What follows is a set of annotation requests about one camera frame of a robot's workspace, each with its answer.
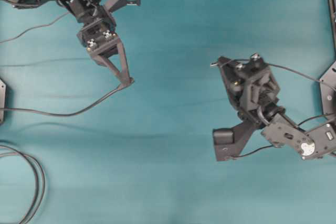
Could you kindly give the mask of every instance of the table surface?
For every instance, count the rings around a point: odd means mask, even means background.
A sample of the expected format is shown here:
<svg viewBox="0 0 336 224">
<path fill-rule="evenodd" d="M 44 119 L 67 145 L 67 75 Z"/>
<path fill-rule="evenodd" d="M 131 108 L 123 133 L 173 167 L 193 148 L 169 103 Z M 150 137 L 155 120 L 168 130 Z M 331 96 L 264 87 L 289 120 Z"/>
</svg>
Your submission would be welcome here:
<svg viewBox="0 0 336 224">
<path fill-rule="evenodd" d="M 35 10 L 3 3 L 0 39 L 63 12 L 55 3 Z M 133 86 L 74 118 L 7 113 L 0 127 L 2 140 L 46 170 L 46 199 L 32 223 L 334 221 L 336 159 L 304 162 L 284 147 L 215 161 L 212 129 L 239 119 L 218 69 L 209 67 L 220 55 L 259 52 L 320 77 L 335 59 L 327 0 L 142 0 L 114 16 Z M 8 106 L 72 112 L 118 84 L 90 60 L 76 37 L 80 28 L 68 15 L 0 46 Z M 321 114 L 317 83 L 273 71 L 279 104 L 293 120 Z M 257 132 L 244 153 L 264 145 Z M 33 182 L 19 158 L 1 160 L 1 222 L 23 215 Z"/>
</svg>

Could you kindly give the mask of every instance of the screw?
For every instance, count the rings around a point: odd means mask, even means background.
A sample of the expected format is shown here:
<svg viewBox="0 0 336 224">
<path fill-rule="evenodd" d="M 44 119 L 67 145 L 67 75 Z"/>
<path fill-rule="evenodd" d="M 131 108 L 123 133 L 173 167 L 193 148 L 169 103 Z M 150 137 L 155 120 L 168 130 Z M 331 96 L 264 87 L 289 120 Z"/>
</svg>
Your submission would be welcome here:
<svg viewBox="0 0 336 224">
<path fill-rule="evenodd" d="M 261 57 L 260 57 L 260 55 L 259 55 L 258 53 L 255 53 L 255 54 L 251 55 L 251 60 L 256 61 L 256 60 L 258 60 L 258 59 L 260 59 L 260 58 L 261 58 Z"/>
<path fill-rule="evenodd" d="M 243 68 L 243 64 L 242 63 L 239 63 L 237 66 L 236 66 L 236 69 L 237 70 L 242 70 Z"/>
</svg>

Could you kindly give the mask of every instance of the wire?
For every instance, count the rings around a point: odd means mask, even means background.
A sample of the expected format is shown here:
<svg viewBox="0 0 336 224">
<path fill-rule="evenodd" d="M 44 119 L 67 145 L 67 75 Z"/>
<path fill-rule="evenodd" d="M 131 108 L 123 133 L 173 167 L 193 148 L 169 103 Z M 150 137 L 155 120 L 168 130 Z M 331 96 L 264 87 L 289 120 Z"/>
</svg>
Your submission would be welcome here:
<svg viewBox="0 0 336 224">
<path fill-rule="evenodd" d="M 32 110 L 32 109 L 20 109 L 20 108 L 0 108 L 0 111 L 27 112 L 27 113 L 33 113 L 33 114 L 46 115 L 46 116 L 55 116 L 55 117 L 59 117 L 59 118 L 69 118 L 71 116 L 80 115 L 80 114 L 92 109 L 93 107 L 97 106 L 99 103 L 103 102 L 104 100 L 106 100 L 107 98 L 112 96 L 113 94 L 115 94 L 118 91 L 123 90 L 123 89 L 125 89 L 129 86 L 130 85 L 128 85 L 128 86 L 118 86 L 116 89 L 113 89 L 112 91 L 110 91 L 109 93 L 104 95 L 102 98 L 98 99 L 93 104 L 87 106 L 86 108 L 84 108 L 82 110 L 79 110 L 77 112 L 70 113 L 70 114 L 57 114 L 57 113 L 49 113 L 49 112 L 44 112 L 44 111 Z"/>
<path fill-rule="evenodd" d="M 317 118 L 323 118 L 325 116 L 330 116 L 330 115 L 335 115 L 335 113 L 312 116 L 311 118 L 305 119 L 304 121 L 299 123 L 298 126 L 301 126 L 301 125 L 303 125 L 304 123 L 307 123 L 310 120 L 317 119 Z"/>
<path fill-rule="evenodd" d="M 236 61 L 250 61 L 250 60 L 249 60 L 249 59 L 236 59 Z M 296 74 L 298 74 L 298 75 L 300 75 L 300 76 L 302 76 L 302 77 L 305 77 L 305 78 L 307 78 L 307 79 L 309 79 L 309 80 L 311 80 L 311 81 L 315 81 L 315 82 L 318 82 L 318 83 L 320 83 L 320 84 L 322 84 L 322 85 L 325 85 L 325 86 L 329 87 L 330 89 L 332 89 L 333 91 L 336 92 L 336 88 L 334 88 L 332 85 L 330 85 L 330 84 L 328 84 L 328 83 L 326 83 L 326 82 L 324 82 L 324 81 L 320 81 L 320 80 L 318 80 L 318 79 L 315 79 L 315 78 L 313 78 L 313 77 L 311 77 L 311 76 L 308 76 L 308 75 L 306 75 L 306 74 L 304 74 L 304 73 L 301 73 L 301 72 L 299 72 L 299 71 L 297 71 L 297 70 L 294 70 L 294 69 L 291 69 L 291 68 L 288 68 L 288 67 L 284 67 L 284 66 L 281 66 L 281 65 L 277 65 L 277 64 L 271 64 L 271 63 L 268 63 L 268 62 L 266 62 L 266 64 L 268 64 L 268 65 L 270 65 L 270 66 L 272 66 L 272 67 L 281 68 L 281 69 L 284 69 L 284 70 L 287 70 L 287 71 L 296 73 Z"/>
<path fill-rule="evenodd" d="M 33 197 L 33 200 L 30 204 L 30 207 L 29 207 L 28 211 L 22 217 L 22 219 L 18 222 L 18 224 L 27 224 L 35 216 L 37 210 L 39 209 L 39 207 L 42 203 L 42 200 L 43 200 L 43 197 L 44 197 L 44 194 L 45 194 L 46 177 L 45 177 L 44 170 L 43 170 L 41 164 L 39 163 L 39 161 L 37 159 L 35 159 L 34 157 L 28 155 L 28 154 L 21 153 L 18 150 L 13 149 L 13 148 L 8 147 L 8 146 L 5 146 L 5 145 L 0 145 L 0 149 L 11 151 L 9 153 L 0 154 L 0 158 L 1 157 L 9 157 L 9 156 L 20 156 L 29 164 L 29 166 L 33 170 L 34 179 L 35 179 L 34 197 Z M 38 172 L 37 172 L 37 169 L 36 169 L 36 167 L 34 166 L 33 163 L 35 163 L 35 165 L 39 169 L 39 173 L 40 173 L 40 176 L 41 176 L 40 179 L 42 181 L 41 190 L 39 190 L 40 182 L 39 182 Z"/>
<path fill-rule="evenodd" d="M 256 150 L 254 150 L 254 151 L 252 151 L 250 153 L 247 153 L 247 154 L 244 154 L 244 155 L 241 155 L 241 156 L 237 156 L 237 157 L 233 157 L 233 159 L 239 159 L 239 158 L 242 158 L 242 157 L 247 157 L 247 156 L 255 154 L 255 153 L 257 153 L 257 152 L 259 152 L 261 150 L 268 149 L 268 148 L 271 148 L 271 147 L 274 147 L 274 146 L 273 145 L 267 145 L 267 146 L 261 147 L 259 149 L 256 149 Z"/>
<path fill-rule="evenodd" d="M 4 0 L 5 2 L 7 3 L 10 3 L 12 5 L 16 5 L 16 6 L 22 6 L 22 7 L 39 7 L 39 5 L 36 5 L 36 6 L 32 6 L 32 5 L 25 5 L 25 4 L 15 4 L 11 1 L 8 1 L 8 0 Z M 12 40 L 15 40 L 15 39 L 18 39 L 19 37 L 21 37 L 22 35 L 24 35 L 26 32 L 28 31 L 31 31 L 31 30 L 34 30 L 34 29 L 37 29 L 37 28 L 42 28 L 42 27 L 48 27 L 48 26 L 52 26 L 54 23 L 56 23 L 57 21 L 59 21 L 60 19 L 64 18 L 65 16 L 67 16 L 68 14 L 70 14 L 69 12 L 66 12 L 60 16 L 58 16 L 54 21 L 52 21 L 51 23 L 49 24 L 45 24 L 45 25 L 38 25 L 38 26 L 33 26 L 31 28 L 28 28 L 27 30 L 23 31 L 22 33 L 20 33 L 18 36 L 15 36 L 11 39 L 5 39 L 5 40 L 0 40 L 0 44 L 2 43 L 6 43 L 6 42 L 9 42 L 9 41 L 12 41 Z"/>
<path fill-rule="evenodd" d="M 41 28 L 41 27 L 48 27 L 48 26 L 51 26 L 51 25 L 53 25 L 54 23 L 56 23 L 57 21 L 59 21 L 60 19 L 62 19 L 62 18 L 64 18 L 65 16 L 67 16 L 68 14 L 69 14 L 69 12 L 60 15 L 59 17 L 57 17 L 54 21 L 52 21 L 52 22 L 49 23 L 49 24 L 38 25 L 38 26 L 33 26 L 33 27 L 31 27 L 31 28 L 28 28 L 27 30 L 23 31 L 22 33 L 20 33 L 19 35 L 15 36 L 15 37 L 13 37 L 13 38 L 11 38 L 11 39 L 1 40 L 1 41 L 0 41 L 0 44 L 9 42 L 9 41 L 12 41 L 12 40 L 15 40 L 15 39 L 18 39 L 19 37 L 21 37 L 23 34 L 25 34 L 25 33 L 28 32 L 28 31 L 31 31 L 31 30 L 34 30 L 34 29 L 37 29 L 37 28 Z"/>
</svg>

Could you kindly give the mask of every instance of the teal tablecloth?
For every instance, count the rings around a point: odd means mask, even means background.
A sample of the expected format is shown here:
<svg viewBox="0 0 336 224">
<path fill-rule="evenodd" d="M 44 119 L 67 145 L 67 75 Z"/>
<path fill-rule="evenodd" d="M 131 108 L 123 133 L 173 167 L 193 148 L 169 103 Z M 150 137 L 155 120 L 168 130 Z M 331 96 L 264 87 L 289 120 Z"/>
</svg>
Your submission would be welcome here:
<svg viewBox="0 0 336 224">
<path fill-rule="evenodd" d="M 0 5 L 0 39 L 64 10 Z M 142 0 L 115 13 L 135 84 L 75 118 L 7 113 L 0 138 L 35 155 L 48 179 L 32 223 L 333 223 L 336 159 L 303 162 L 290 148 L 217 163 L 212 129 L 236 125 L 220 55 L 267 61 L 319 77 L 334 61 L 327 0 Z M 0 45 L 8 106 L 83 108 L 117 85 L 90 60 L 67 16 Z M 281 105 L 296 121 L 321 113 L 319 86 L 274 69 Z M 256 133 L 244 152 L 266 145 Z M 33 195 L 19 158 L 0 162 L 0 221 Z"/>
</svg>

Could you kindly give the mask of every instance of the robotic arm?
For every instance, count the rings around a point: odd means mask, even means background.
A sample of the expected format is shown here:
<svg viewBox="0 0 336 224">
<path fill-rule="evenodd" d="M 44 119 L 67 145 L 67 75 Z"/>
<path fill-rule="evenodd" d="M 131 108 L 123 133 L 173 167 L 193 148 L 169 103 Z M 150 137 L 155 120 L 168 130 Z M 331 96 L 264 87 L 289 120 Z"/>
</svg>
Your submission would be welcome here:
<svg viewBox="0 0 336 224">
<path fill-rule="evenodd" d="M 108 67 L 119 79 L 122 87 L 134 81 L 129 75 L 125 49 L 115 32 L 116 22 L 111 13 L 126 5 L 140 5 L 140 0 L 4 0 L 18 9 L 37 8 L 48 1 L 56 1 L 75 16 L 83 28 L 78 33 L 81 44 L 86 47 L 91 58 L 101 66 Z M 121 70 L 109 58 L 119 54 Z"/>
<path fill-rule="evenodd" d="M 289 145 L 302 159 L 321 158 L 336 151 L 335 118 L 308 131 L 301 129 L 285 115 L 285 108 L 277 105 L 280 87 L 260 55 L 252 55 L 246 64 L 220 57 L 214 65 L 219 67 L 230 103 L 243 121 L 233 128 L 213 131 L 218 161 L 237 158 L 260 129 L 271 145 Z"/>
</svg>

